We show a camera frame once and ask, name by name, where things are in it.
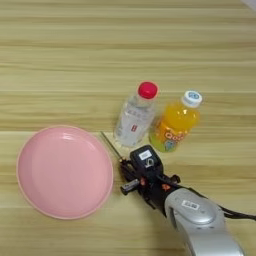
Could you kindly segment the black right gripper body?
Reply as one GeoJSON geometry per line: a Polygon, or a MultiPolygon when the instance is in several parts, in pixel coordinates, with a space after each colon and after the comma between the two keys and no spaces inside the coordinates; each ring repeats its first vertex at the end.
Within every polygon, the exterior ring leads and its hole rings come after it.
{"type": "Polygon", "coordinates": [[[180,188],[180,177],[173,175],[168,177],[164,174],[157,175],[153,181],[141,177],[134,179],[120,187],[124,195],[137,191],[143,200],[153,209],[165,213],[165,200],[169,194],[180,188]]]}

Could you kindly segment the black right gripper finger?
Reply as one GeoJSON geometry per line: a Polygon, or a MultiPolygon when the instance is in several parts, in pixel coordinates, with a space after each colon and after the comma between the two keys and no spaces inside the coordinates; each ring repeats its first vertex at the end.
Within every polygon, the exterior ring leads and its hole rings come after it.
{"type": "Polygon", "coordinates": [[[127,182],[131,182],[137,178],[135,170],[130,160],[122,159],[120,161],[120,170],[127,182]]]}

